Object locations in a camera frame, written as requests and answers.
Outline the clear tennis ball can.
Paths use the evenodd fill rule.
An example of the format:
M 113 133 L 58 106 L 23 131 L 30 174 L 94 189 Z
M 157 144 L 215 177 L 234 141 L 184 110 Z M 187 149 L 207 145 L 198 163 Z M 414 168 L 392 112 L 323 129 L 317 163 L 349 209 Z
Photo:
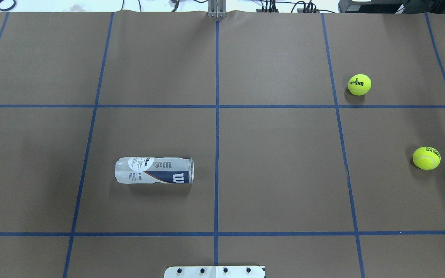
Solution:
M 192 184 L 194 164 L 190 157 L 122 157 L 114 176 L 122 184 Z

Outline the tennis ball with Wilson print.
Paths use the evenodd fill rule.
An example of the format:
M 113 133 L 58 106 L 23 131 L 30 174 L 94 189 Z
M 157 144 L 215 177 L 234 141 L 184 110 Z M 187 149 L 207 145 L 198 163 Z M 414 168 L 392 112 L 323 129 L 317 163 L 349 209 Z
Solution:
M 369 92 L 372 81 L 365 74 L 356 74 L 348 81 L 348 90 L 355 96 L 362 96 Z

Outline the tennis ball with Roland Garros print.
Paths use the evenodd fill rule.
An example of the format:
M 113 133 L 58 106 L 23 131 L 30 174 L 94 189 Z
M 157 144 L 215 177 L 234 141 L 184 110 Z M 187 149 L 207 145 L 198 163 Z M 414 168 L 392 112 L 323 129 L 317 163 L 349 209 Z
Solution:
M 436 169 L 440 162 L 440 153 L 433 147 L 420 147 L 413 153 L 413 163 L 422 170 Z

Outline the black box with label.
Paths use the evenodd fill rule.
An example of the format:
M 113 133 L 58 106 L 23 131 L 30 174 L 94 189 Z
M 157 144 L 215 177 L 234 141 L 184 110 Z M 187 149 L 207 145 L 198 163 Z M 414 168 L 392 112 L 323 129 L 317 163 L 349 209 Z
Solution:
M 395 14 L 403 0 L 339 0 L 338 8 L 343 14 Z

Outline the aluminium frame post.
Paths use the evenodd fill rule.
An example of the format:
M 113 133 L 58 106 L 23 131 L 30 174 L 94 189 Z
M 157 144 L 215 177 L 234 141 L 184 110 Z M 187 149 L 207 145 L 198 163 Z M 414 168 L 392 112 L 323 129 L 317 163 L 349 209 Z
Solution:
M 208 17 L 225 18 L 227 16 L 226 0 L 208 0 Z

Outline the white central pedestal column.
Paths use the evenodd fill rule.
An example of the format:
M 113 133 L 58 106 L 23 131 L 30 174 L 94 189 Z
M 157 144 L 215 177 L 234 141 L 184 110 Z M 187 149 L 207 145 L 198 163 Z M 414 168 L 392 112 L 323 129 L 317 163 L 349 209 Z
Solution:
M 164 278 L 265 278 L 264 266 L 179 266 L 168 267 Z

